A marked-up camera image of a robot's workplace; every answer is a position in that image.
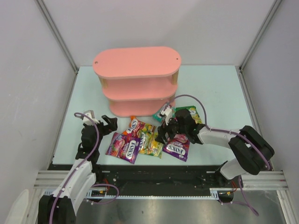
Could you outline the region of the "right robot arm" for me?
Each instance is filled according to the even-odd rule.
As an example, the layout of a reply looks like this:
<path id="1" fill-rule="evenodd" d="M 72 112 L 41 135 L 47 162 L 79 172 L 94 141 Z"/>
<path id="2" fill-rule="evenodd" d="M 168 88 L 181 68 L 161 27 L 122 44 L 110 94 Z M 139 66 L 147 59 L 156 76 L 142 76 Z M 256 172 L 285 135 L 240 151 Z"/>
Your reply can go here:
<path id="1" fill-rule="evenodd" d="M 251 126 L 236 131 L 210 128 L 207 124 L 196 123 L 187 109 L 173 113 L 171 108 L 167 108 L 160 112 L 160 116 L 163 121 L 156 137 L 160 143 L 165 144 L 181 134 L 192 144 L 216 145 L 232 150 L 235 158 L 224 162 L 215 171 L 216 182 L 221 187 L 245 173 L 257 175 L 265 168 L 270 169 L 274 149 Z"/>

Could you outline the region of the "orange Fox's candy bag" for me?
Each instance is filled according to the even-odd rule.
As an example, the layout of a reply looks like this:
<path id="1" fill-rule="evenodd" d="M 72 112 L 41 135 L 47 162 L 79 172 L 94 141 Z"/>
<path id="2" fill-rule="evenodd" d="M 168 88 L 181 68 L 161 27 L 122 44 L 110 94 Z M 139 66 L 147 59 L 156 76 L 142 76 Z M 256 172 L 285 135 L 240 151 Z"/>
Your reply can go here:
<path id="1" fill-rule="evenodd" d="M 130 117 L 130 124 L 128 128 L 122 132 L 123 135 L 129 136 L 129 137 L 138 137 L 138 133 L 140 131 L 146 132 L 154 132 L 156 129 L 156 126 L 150 123 L 146 123 L 143 121 L 140 121 L 137 117 L 131 116 Z"/>

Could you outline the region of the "green Fox's candy bag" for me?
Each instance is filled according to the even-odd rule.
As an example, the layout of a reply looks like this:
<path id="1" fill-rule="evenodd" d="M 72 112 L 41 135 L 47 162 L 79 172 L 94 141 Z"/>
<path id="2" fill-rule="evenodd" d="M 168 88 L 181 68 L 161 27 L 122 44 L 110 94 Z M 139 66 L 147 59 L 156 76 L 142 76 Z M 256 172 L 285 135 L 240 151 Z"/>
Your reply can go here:
<path id="1" fill-rule="evenodd" d="M 195 120 L 195 122 L 197 124 L 202 124 L 202 120 L 197 112 L 196 106 L 191 105 L 191 106 L 177 107 L 175 109 L 175 112 L 182 110 L 182 109 L 187 109 L 189 111 L 189 113 L 191 114 L 191 117 Z"/>

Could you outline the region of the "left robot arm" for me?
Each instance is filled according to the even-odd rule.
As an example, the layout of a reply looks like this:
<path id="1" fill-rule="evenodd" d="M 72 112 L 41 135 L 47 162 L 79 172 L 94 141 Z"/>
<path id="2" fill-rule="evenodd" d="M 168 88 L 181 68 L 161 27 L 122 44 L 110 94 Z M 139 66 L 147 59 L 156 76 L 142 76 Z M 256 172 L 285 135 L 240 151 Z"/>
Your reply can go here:
<path id="1" fill-rule="evenodd" d="M 38 204 L 39 224 L 74 224 L 78 209 L 89 189 L 96 184 L 101 171 L 97 167 L 99 147 L 104 136 L 118 129 L 117 118 L 103 115 L 103 121 L 94 117 L 92 110 L 74 113 L 83 121 L 81 143 L 75 162 L 51 195 L 43 195 Z"/>

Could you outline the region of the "yellow-green Fox's candy bag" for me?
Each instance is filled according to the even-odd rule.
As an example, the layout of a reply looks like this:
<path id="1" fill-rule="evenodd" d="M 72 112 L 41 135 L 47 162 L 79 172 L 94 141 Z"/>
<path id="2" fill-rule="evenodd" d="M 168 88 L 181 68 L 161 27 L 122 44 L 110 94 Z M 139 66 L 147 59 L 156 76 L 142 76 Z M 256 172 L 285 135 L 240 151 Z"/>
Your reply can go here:
<path id="1" fill-rule="evenodd" d="M 139 153 L 162 158 L 163 144 L 157 142 L 155 138 L 158 136 L 157 132 L 140 131 L 138 137 L 141 140 Z"/>

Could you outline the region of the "teal Fox's candy bag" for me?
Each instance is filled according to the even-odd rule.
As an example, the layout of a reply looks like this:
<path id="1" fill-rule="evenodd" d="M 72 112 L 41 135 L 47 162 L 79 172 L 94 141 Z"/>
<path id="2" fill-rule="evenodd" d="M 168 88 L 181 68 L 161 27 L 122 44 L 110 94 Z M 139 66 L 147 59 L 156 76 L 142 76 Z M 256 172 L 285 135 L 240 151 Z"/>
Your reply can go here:
<path id="1" fill-rule="evenodd" d="M 152 117 L 160 123 L 168 122 L 173 117 L 175 107 L 165 103 Z"/>

